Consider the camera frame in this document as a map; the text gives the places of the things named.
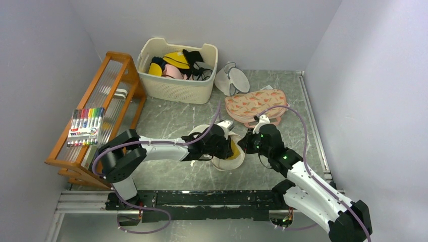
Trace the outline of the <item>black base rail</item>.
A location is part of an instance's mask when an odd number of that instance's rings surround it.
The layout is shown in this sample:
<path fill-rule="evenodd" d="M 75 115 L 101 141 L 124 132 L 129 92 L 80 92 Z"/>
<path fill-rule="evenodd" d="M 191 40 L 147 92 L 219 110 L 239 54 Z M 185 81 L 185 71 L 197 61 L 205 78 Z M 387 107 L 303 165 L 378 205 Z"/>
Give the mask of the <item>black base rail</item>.
<path fill-rule="evenodd" d="M 289 207 L 272 190 L 225 191 L 150 191 L 122 202 L 109 193 L 105 209 L 120 215 L 133 215 L 142 223 L 172 220 L 252 219 L 269 221 L 272 211 L 288 211 Z"/>

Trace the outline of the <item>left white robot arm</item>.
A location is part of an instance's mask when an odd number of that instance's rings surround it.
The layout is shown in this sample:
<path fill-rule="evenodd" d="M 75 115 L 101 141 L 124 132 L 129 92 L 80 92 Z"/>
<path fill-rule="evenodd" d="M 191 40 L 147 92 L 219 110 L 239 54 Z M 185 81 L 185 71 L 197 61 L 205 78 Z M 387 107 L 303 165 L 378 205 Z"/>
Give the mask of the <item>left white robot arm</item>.
<path fill-rule="evenodd" d="M 153 160 L 228 160 L 239 154 L 228 127 L 214 124 L 176 139 L 148 138 L 130 129 L 102 146 L 95 161 L 102 164 L 102 176 L 119 194 L 120 204 L 132 210 L 140 202 L 132 174 L 141 163 Z"/>

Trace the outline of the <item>yellow bra in bag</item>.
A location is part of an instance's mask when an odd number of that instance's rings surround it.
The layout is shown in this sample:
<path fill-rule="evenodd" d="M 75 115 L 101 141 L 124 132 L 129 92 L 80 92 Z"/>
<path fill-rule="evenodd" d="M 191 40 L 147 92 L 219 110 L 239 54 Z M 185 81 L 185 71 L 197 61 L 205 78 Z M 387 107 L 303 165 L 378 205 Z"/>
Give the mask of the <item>yellow bra in bag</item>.
<path fill-rule="evenodd" d="M 236 142 L 235 141 L 231 141 L 231 149 L 232 149 L 232 156 L 231 157 L 229 157 L 228 159 L 229 160 L 232 160 L 232 159 L 236 159 L 236 158 L 238 158 L 239 156 L 240 156 L 240 150 L 239 150 L 239 146 L 236 144 Z"/>

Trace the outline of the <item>black bra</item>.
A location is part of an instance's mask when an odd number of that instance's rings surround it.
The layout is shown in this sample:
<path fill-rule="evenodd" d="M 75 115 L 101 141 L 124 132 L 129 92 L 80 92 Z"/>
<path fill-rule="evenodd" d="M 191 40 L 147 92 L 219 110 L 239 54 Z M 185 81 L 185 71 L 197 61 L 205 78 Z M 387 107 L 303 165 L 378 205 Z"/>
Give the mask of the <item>black bra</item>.
<path fill-rule="evenodd" d="M 213 74 L 213 67 L 206 62 L 196 62 L 194 67 L 189 67 L 191 71 L 190 79 L 194 81 L 208 80 Z"/>

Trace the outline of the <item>white blue-trimmed mesh bag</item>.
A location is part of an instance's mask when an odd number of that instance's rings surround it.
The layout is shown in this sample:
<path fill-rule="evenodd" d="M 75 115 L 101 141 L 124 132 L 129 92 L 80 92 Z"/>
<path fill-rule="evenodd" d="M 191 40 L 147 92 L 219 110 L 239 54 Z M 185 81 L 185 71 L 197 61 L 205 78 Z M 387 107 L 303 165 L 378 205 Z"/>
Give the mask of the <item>white blue-trimmed mesh bag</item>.
<path fill-rule="evenodd" d="M 239 93 L 246 94 L 250 91 L 248 78 L 237 67 L 235 62 L 227 62 L 217 72 L 214 84 L 226 96 L 233 96 Z"/>

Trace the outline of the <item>pink garment in basket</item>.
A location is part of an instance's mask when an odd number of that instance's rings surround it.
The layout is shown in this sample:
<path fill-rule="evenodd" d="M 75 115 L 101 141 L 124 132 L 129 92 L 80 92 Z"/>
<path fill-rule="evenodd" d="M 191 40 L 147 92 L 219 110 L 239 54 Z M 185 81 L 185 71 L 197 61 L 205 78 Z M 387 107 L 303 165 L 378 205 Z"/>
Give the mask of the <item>pink garment in basket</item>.
<path fill-rule="evenodd" d="M 166 64 L 162 72 L 162 77 L 170 79 L 188 80 L 188 75 L 183 74 L 177 67 Z"/>

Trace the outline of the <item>cream plastic laundry basket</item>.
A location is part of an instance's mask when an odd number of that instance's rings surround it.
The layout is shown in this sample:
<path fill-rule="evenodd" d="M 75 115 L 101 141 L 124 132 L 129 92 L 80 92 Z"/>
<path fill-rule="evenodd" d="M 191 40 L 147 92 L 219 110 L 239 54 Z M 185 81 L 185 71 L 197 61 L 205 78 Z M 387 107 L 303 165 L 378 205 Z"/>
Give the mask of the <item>cream plastic laundry basket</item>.
<path fill-rule="evenodd" d="M 179 80 L 165 78 L 148 73 L 151 59 L 165 54 L 182 51 L 199 51 L 204 62 L 212 69 L 207 80 Z M 208 102 L 218 67 L 218 49 L 212 44 L 205 43 L 202 47 L 169 44 L 164 38 L 154 37 L 143 46 L 137 58 L 136 68 L 147 94 L 151 97 L 192 103 L 205 104 Z"/>

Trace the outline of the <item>yellow garment in basket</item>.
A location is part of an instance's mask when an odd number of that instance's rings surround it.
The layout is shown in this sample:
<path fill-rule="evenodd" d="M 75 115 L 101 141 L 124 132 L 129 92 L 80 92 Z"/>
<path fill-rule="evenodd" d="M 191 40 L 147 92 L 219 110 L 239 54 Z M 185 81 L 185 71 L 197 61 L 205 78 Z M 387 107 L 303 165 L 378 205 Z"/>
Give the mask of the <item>yellow garment in basket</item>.
<path fill-rule="evenodd" d="M 189 76 L 189 64 L 186 61 L 183 53 L 180 51 L 167 53 L 163 57 L 153 57 L 149 65 L 148 74 L 162 77 L 161 75 L 166 64 L 177 67 L 183 74 Z"/>

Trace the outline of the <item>black garment in basket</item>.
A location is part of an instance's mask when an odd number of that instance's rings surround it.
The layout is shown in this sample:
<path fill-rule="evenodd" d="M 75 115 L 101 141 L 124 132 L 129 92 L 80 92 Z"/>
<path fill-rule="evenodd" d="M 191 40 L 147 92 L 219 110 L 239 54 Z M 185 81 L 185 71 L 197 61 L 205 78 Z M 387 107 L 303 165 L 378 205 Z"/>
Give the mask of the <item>black garment in basket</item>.
<path fill-rule="evenodd" d="M 199 51 L 196 51 L 196 50 L 188 51 L 188 50 L 184 49 L 184 50 L 182 50 L 182 53 L 183 53 L 186 61 L 188 62 L 189 67 L 194 67 L 194 64 L 196 62 L 201 62 L 201 63 L 204 62 L 203 57 Z"/>

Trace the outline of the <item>pink floral laundry bag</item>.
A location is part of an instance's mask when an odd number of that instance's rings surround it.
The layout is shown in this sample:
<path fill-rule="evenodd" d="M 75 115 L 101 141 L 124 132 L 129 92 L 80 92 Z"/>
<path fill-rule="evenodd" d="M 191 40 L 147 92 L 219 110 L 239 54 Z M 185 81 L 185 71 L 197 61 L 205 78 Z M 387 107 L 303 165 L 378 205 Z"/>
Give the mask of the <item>pink floral laundry bag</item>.
<path fill-rule="evenodd" d="M 225 98 L 228 115 L 248 128 L 255 126 L 256 115 L 277 105 L 287 105 L 286 95 L 279 89 L 265 89 Z"/>

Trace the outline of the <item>wooden rack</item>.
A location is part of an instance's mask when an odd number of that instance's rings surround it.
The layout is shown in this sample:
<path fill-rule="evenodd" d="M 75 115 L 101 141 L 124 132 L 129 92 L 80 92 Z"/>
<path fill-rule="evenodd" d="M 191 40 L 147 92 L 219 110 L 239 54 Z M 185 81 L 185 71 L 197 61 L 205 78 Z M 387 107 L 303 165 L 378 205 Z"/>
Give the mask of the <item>wooden rack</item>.
<path fill-rule="evenodd" d="M 68 141 L 72 124 L 78 124 L 77 117 L 71 115 L 45 163 L 58 167 L 60 169 L 58 174 L 68 178 L 70 184 L 109 189 L 107 182 L 92 172 L 91 164 L 96 150 L 119 133 L 133 101 L 136 101 L 137 108 L 130 127 L 136 128 L 146 98 L 145 89 L 131 55 L 107 52 L 77 105 L 77 109 L 104 109 L 99 138 L 96 141 L 79 141 L 76 144 Z"/>

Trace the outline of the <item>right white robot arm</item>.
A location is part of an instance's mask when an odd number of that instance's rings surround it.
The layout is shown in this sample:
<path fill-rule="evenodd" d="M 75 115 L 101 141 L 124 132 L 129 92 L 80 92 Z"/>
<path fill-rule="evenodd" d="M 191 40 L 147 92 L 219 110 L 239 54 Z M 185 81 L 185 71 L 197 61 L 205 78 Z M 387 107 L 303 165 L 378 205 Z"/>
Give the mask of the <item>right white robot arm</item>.
<path fill-rule="evenodd" d="M 238 143 L 246 154 L 267 158 L 271 168 L 285 180 L 274 187 L 273 204 L 297 209 L 319 225 L 330 241 L 370 241 L 372 226 L 365 202 L 352 201 L 335 190 L 288 148 L 275 125 L 249 129 Z"/>

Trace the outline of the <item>coloured marker pen pack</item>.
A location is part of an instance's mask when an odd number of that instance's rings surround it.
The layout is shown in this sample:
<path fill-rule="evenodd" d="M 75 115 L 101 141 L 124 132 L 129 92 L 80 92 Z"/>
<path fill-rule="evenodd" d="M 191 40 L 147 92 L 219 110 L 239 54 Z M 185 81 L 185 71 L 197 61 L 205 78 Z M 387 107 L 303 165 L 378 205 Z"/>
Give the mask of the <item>coloured marker pen pack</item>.
<path fill-rule="evenodd" d="M 72 113 L 66 146 L 97 145 L 100 141 L 103 107 L 75 109 Z"/>

